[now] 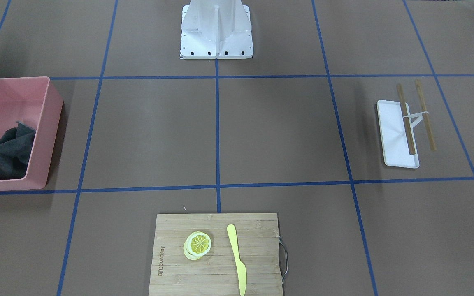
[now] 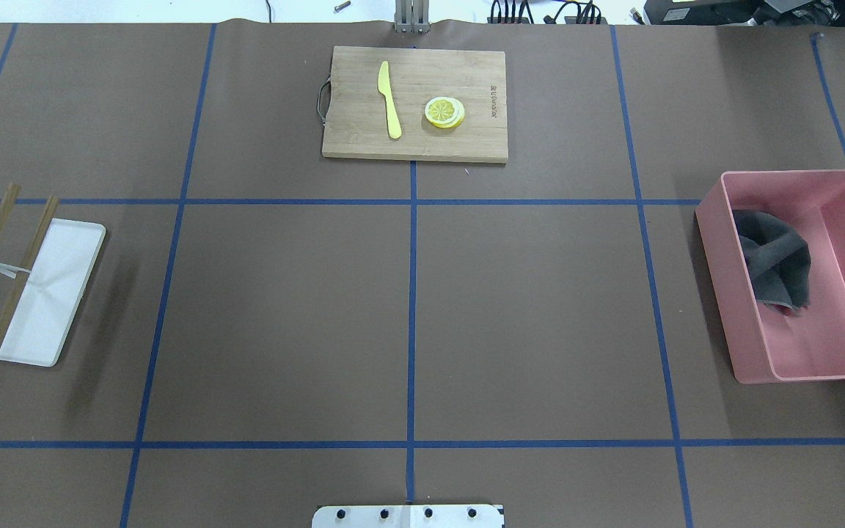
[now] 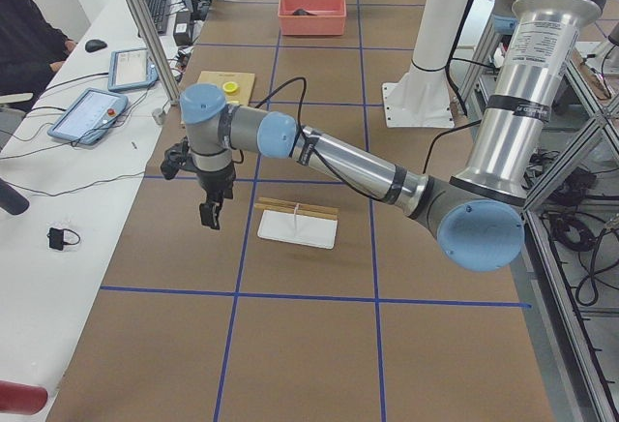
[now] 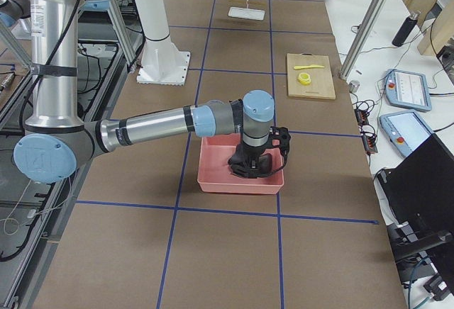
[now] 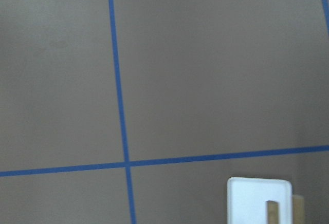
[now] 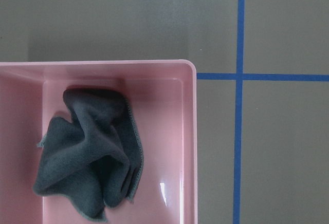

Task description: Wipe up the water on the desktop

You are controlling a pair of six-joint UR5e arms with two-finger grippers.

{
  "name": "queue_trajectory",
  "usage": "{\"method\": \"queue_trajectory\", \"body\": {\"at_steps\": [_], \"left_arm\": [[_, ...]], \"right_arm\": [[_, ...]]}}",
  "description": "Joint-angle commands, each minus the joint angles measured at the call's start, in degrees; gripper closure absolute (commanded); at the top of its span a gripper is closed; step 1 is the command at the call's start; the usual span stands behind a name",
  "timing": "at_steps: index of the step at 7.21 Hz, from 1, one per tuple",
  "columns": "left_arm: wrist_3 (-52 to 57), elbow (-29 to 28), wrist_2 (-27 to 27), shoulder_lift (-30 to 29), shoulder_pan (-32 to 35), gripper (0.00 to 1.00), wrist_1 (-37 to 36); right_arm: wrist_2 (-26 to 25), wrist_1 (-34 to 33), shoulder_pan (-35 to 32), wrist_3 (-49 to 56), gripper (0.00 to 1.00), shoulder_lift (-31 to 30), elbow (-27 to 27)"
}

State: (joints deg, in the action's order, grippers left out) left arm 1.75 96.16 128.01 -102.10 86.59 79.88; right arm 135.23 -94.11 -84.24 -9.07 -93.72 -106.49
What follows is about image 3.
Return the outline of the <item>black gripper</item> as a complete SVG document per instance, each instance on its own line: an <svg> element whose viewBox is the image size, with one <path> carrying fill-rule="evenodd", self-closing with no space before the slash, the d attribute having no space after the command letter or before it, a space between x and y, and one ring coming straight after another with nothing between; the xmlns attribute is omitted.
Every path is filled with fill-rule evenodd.
<svg viewBox="0 0 619 422"><path fill-rule="evenodd" d="M216 171L198 169L196 175L200 187L206 193L206 199L199 204L200 222L213 230L220 230L220 212L224 199L233 198L233 184L236 179L234 165Z"/></svg>

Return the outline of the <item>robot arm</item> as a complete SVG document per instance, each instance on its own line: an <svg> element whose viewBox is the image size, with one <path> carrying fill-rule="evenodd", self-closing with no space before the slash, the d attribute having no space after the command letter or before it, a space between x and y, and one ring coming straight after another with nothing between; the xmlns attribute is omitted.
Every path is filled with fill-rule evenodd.
<svg viewBox="0 0 619 422"><path fill-rule="evenodd" d="M231 105L216 85L188 87L180 98L187 131L182 167L197 175L206 192L202 223L218 226L221 203L235 179L231 152L240 149L294 159L400 208L463 268L485 272L511 263L524 242L518 215L526 199L524 171L578 35L601 15L606 0L503 1L516 17L516 29L467 165L448 181L412 173L289 115Z"/></svg>

